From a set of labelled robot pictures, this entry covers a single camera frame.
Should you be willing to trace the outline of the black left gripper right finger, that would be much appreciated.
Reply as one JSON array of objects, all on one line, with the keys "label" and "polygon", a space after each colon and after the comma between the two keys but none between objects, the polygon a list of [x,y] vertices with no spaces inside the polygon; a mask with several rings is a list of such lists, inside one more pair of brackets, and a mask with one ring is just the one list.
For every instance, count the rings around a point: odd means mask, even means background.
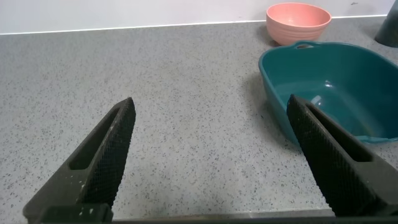
[{"label": "black left gripper right finger", "polygon": [[397,169],[315,105],[291,95],[287,116],[336,216],[396,216]]}]

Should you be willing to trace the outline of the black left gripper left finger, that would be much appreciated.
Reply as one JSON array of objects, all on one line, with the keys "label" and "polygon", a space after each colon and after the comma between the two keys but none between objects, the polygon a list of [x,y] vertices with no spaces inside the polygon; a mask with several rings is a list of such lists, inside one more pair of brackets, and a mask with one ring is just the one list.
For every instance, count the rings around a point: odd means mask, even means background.
[{"label": "black left gripper left finger", "polygon": [[110,223],[136,121],[116,103],[23,208],[29,223]]}]

